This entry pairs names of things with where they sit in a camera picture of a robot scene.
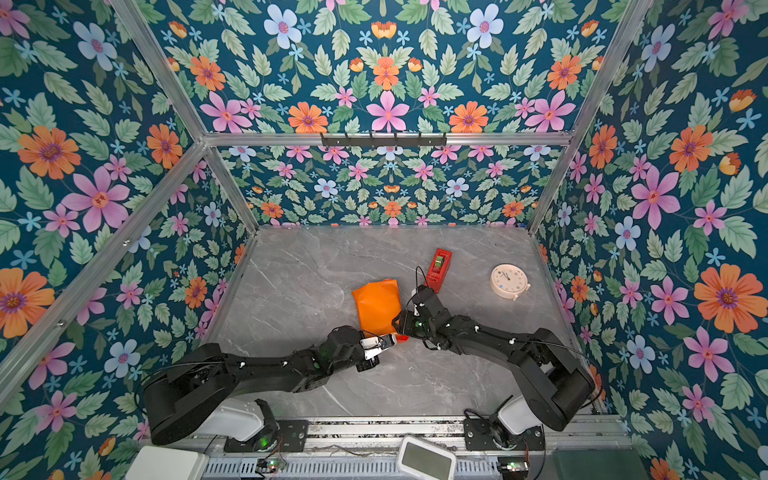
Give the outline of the yellow orange wrapping paper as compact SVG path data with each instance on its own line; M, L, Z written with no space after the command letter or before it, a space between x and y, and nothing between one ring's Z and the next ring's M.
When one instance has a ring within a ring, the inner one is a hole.
M408 337L396 333L392 322L402 311L400 291L395 279L368 283L352 292L361 330L366 337L394 334L398 342Z

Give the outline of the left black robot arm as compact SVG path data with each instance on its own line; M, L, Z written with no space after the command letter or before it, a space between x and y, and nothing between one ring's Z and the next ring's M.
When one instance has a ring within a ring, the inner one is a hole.
M151 441L164 446L192 435L225 401L242 395L303 393L324 386L338 372L372 369L396 344L393 334L351 326L337 327L320 345L283 357L239 356L223 352L217 343L204 344L144 384Z

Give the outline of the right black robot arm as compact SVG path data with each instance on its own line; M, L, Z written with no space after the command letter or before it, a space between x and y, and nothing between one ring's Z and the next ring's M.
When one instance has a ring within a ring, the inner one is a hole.
M596 388L579 352L546 328L511 333L453 315L425 285L417 288L410 304L392 321L398 334L431 349L483 358L512 373L520 393L485 420L486 431L503 449L533 428L565 430Z

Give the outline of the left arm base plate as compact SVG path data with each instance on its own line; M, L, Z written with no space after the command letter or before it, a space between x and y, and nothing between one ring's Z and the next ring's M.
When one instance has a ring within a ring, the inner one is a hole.
M224 444L226 453L297 453L304 450L308 439L307 420L268 421L254 437L246 441L228 438Z

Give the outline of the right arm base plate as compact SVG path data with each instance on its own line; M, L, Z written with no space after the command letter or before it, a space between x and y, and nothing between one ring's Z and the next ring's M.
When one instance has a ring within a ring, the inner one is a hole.
M545 434L541 426L514 434L498 420L472 413L463 420L465 448L468 451L543 451Z

